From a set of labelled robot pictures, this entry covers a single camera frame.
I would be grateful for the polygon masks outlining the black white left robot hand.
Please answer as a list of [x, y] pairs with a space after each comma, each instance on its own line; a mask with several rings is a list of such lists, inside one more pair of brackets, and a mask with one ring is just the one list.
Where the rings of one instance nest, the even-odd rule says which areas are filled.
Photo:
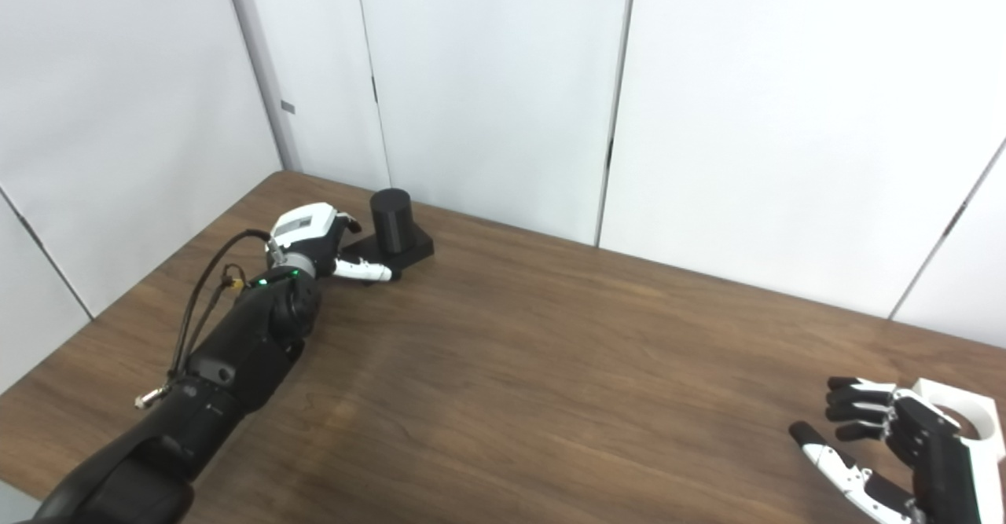
[[362, 283], [398, 280], [400, 272], [391, 267], [341, 251], [343, 234], [361, 231], [359, 220], [328, 203], [292, 209], [280, 216], [270, 232], [267, 267], [292, 267], [313, 278], [339, 277]]

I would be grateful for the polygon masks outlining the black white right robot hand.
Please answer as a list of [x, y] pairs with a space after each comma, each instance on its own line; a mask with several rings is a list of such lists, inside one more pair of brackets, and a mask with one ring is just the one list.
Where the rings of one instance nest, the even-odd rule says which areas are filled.
[[963, 435], [935, 398], [890, 382], [833, 376], [825, 416], [841, 442], [884, 444], [912, 472], [903, 489], [815, 427], [795, 421], [789, 434], [844, 499], [876, 523], [1002, 523], [1003, 448]]

